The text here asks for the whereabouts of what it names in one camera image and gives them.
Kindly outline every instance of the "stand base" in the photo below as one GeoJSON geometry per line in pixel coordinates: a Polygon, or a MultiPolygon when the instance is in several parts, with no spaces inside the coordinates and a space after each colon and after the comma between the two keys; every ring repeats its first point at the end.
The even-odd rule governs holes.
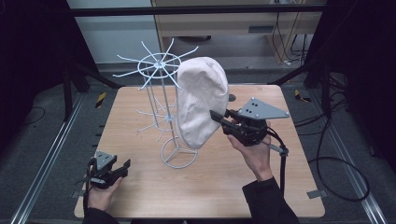
{"type": "Polygon", "coordinates": [[[185,146],[176,136],[168,139],[161,150],[163,162],[172,168],[181,169],[190,166],[198,155],[198,149],[185,146]]]}

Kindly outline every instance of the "wooden tabletop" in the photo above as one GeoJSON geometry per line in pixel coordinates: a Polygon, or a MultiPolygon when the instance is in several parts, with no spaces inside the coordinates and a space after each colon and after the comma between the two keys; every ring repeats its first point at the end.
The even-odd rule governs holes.
{"type": "MultiPolygon", "coordinates": [[[[162,87],[153,89],[158,102],[165,105],[162,87]]],[[[230,102],[228,109],[239,109],[255,97],[289,111],[278,86],[231,85],[230,93],[236,96],[236,101],[230,102]]],[[[166,95],[173,105],[175,87],[166,87],[166,95]]],[[[221,128],[198,150],[192,165],[175,169],[162,160],[162,147],[172,137],[171,132],[149,127],[153,117],[138,111],[151,113],[147,91],[138,87],[119,89],[98,150],[118,156],[113,169],[128,159],[132,164],[113,197],[109,214],[113,217],[250,217],[242,187],[254,181],[255,176],[221,128]]],[[[159,127],[164,129],[166,123],[160,123],[159,127]]],[[[271,119],[271,124],[290,150],[286,162],[287,203],[298,217],[322,217],[321,199],[309,199],[306,194],[317,186],[291,118],[271,119]]],[[[190,153],[179,153],[171,162],[181,165],[190,159],[190,153]]],[[[272,150],[271,166],[277,181],[279,165],[280,157],[272,150]]],[[[82,198],[78,200],[75,215],[83,217],[82,198]]]]}

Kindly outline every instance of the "human hand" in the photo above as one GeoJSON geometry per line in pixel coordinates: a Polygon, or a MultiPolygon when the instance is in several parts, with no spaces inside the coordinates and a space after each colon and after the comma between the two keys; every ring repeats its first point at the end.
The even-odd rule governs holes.
{"type": "Polygon", "coordinates": [[[99,189],[92,187],[88,197],[88,207],[96,208],[104,212],[107,211],[110,206],[111,199],[113,198],[114,192],[119,188],[122,182],[122,177],[118,178],[116,182],[108,189],[99,189]]]}
{"type": "Polygon", "coordinates": [[[261,143],[252,147],[245,147],[232,135],[227,135],[227,138],[233,148],[242,153],[248,168],[253,171],[257,181],[263,181],[273,177],[270,166],[269,145],[271,144],[271,136],[269,134],[262,139],[261,143]]]}

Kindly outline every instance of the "black sleeve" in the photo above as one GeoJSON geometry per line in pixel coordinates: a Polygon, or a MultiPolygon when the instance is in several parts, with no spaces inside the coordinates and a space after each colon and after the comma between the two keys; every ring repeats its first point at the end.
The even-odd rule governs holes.
{"type": "Polygon", "coordinates": [[[274,178],[242,188],[255,224],[300,223],[286,203],[274,178]]]}
{"type": "Polygon", "coordinates": [[[119,224],[110,214],[96,209],[88,208],[87,215],[84,217],[83,224],[119,224]]]}

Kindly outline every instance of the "black cable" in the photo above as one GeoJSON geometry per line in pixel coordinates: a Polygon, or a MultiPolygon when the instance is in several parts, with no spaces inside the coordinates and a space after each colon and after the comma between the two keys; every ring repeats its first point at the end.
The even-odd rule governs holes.
{"type": "Polygon", "coordinates": [[[299,136],[308,136],[308,135],[315,135],[315,134],[320,134],[322,132],[317,132],[317,133],[299,133],[299,136]]]}
{"type": "MultiPolygon", "coordinates": [[[[340,102],[341,104],[340,105],[346,105],[347,104],[347,101],[346,100],[343,100],[342,102],[340,102]]],[[[341,108],[343,108],[343,107],[339,107],[339,108],[337,108],[337,109],[333,109],[332,110],[332,112],[337,112],[339,109],[341,109],[341,108]]]]}
{"type": "Polygon", "coordinates": [[[366,198],[369,196],[369,194],[370,194],[370,184],[369,184],[369,182],[368,182],[368,180],[367,180],[367,177],[366,177],[356,166],[354,166],[353,164],[351,164],[351,163],[348,162],[348,161],[344,161],[344,160],[341,160],[341,159],[335,158],[335,157],[320,157],[320,156],[319,156],[319,155],[320,155],[321,144],[322,144],[322,142],[323,142],[324,134],[325,134],[326,130],[328,129],[328,127],[330,126],[331,121],[332,121],[331,119],[327,119],[326,124],[325,124],[325,126],[324,126],[324,128],[323,128],[323,132],[322,132],[322,134],[321,134],[321,136],[320,136],[320,139],[319,139],[318,150],[317,150],[317,157],[316,157],[315,159],[313,159],[313,160],[308,161],[308,163],[311,163],[312,161],[315,161],[315,162],[317,163],[318,178],[319,178],[320,182],[323,184],[323,186],[324,186],[329,192],[331,192],[331,193],[334,194],[335,196],[337,196],[337,197],[339,197],[340,199],[343,199],[343,200],[345,200],[345,201],[349,201],[349,202],[353,202],[353,203],[361,202],[361,201],[363,201],[364,199],[366,199],[366,198]],[[319,169],[319,161],[321,161],[321,160],[340,161],[340,162],[343,162],[343,163],[349,165],[349,166],[352,167],[354,170],[356,170],[356,171],[363,177],[364,182],[365,182],[365,184],[366,184],[367,190],[366,190],[366,192],[364,193],[364,195],[363,195],[362,197],[358,198],[358,199],[352,199],[352,198],[347,198],[347,197],[345,197],[345,196],[342,196],[341,194],[339,194],[339,193],[335,192],[333,189],[331,189],[331,188],[324,182],[323,177],[322,177],[322,175],[321,175],[321,172],[320,172],[320,169],[319,169]]]}
{"type": "Polygon", "coordinates": [[[274,129],[268,127],[267,130],[271,132],[267,132],[267,134],[273,136],[280,144],[280,147],[283,149],[280,155],[280,181],[279,181],[279,188],[282,192],[282,195],[285,195],[285,180],[286,180],[286,157],[289,154],[289,150],[286,148],[285,144],[283,143],[282,139],[279,135],[275,132],[274,129]]]}
{"type": "Polygon", "coordinates": [[[347,86],[344,83],[342,83],[341,81],[339,81],[338,79],[336,79],[335,77],[330,76],[330,81],[334,85],[334,87],[336,87],[337,89],[342,90],[342,91],[347,90],[347,86]]]}
{"type": "Polygon", "coordinates": [[[336,91],[336,92],[332,93],[332,95],[330,95],[330,98],[333,98],[334,95],[337,95],[337,94],[342,94],[342,95],[345,96],[345,93],[346,93],[346,91],[336,91]]]}
{"type": "Polygon", "coordinates": [[[335,91],[347,91],[347,87],[340,86],[336,82],[332,82],[332,79],[330,78],[331,82],[329,83],[330,88],[332,88],[335,91]]]}
{"type": "Polygon", "coordinates": [[[27,123],[23,123],[22,125],[29,125],[29,124],[36,123],[39,120],[41,120],[44,117],[44,115],[46,115],[46,110],[43,107],[41,107],[41,106],[34,106],[34,107],[32,107],[32,109],[41,109],[43,111],[43,114],[40,116],[40,118],[38,118],[36,120],[33,120],[33,121],[30,121],[30,122],[27,122],[27,123]]]}
{"type": "MultiPolygon", "coordinates": [[[[293,25],[292,25],[292,27],[291,27],[291,30],[294,28],[294,25],[295,25],[296,21],[297,21],[297,20],[294,21],[294,23],[293,23],[293,25]]],[[[285,46],[285,43],[283,42],[282,34],[280,33],[280,29],[279,29],[279,24],[278,24],[278,23],[277,23],[277,33],[279,34],[280,42],[282,43],[283,53],[285,53],[285,56],[286,56],[290,61],[292,61],[293,59],[290,58],[289,55],[288,55],[288,53],[286,52],[286,46],[285,46]]]]}
{"type": "MultiPolygon", "coordinates": [[[[335,94],[338,94],[338,93],[340,93],[340,92],[335,92],[335,93],[333,93],[331,97],[333,97],[335,94]]],[[[338,102],[337,104],[333,105],[333,106],[332,106],[332,112],[334,112],[334,109],[335,109],[337,106],[339,106],[340,104],[343,104],[344,102],[345,102],[345,100],[342,100],[342,101],[338,102]]],[[[322,113],[322,114],[316,115],[316,116],[314,116],[314,117],[312,117],[312,118],[302,119],[302,120],[299,120],[299,121],[294,121],[293,123],[294,123],[294,126],[295,126],[296,128],[298,128],[298,127],[302,127],[302,126],[305,126],[305,125],[307,125],[307,124],[313,123],[313,122],[319,120],[320,118],[322,118],[322,117],[324,117],[324,116],[325,116],[325,114],[322,113]]]]}
{"type": "Polygon", "coordinates": [[[96,163],[96,158],[92,158],[88,162],[88,166],[87,166],[87,174],[86,174],[86,180],[85,180],[85,192],[84,192],[83,200],[82,200],[82,207],[84,209],[84,217],[87,216],[88,199],[89,199],[89,195],[90,195],[90,190],[92,189],[92,187],[90,187],[91,166],[95,165],[95,163],[96,163]]]}
{"type": "Polygon", "coordinates": [[[306,47],[306,44],[307,44],[307,35],[304,35],[304,41],[303,41],[302,49],[293,49],[293,46],[294,46],[294,44],[296,42],[296,39],[297,39],[297,36],[298,35],[295,35],[294,38],[293,38],[293,41],[291,42],[290,52],[291,52],[292,55],[297,56],[299,58],[293,59],[293,60],[291,60],[289,62],[300,61],[300,65],[303,65],[305,63],[305,52],[306,52],[305,47],[306,47]]]}
{"type": "Polygon", "coordinates": [[[278,57],[279,60],[281,61],[282,58],[280,57],[279,51],[277,50],[277,47],[276,47],[276,44],[275,44],[275,30],[276,30],[276,27],[278,26],[278,23],[279,23],[279,12],[276,13],[276,22],[275,22],[275,26],[274,26],[274,30],[273,30],[272,38],[271,38],[271,39],[272,39],[272,41],[273,41],[273,45],[274,45],[274,48],[275,48],[275,50],[276,50],[277,57],[278,57]]]}

